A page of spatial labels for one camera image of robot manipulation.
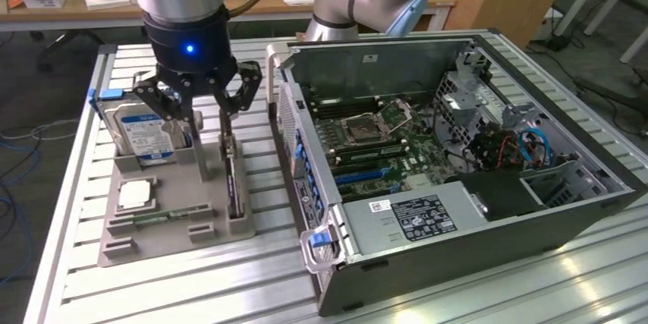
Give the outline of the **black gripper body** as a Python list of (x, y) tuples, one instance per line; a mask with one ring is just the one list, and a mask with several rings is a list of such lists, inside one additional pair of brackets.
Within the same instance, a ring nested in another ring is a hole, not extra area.
[(188, 23), (172, 23), (144, 16), (158, 78), (178, 91), (211, 93), (208, 82), (227, 84), (236, 74), (228, 33), (228, 11), (220, 6), (207, 18)]

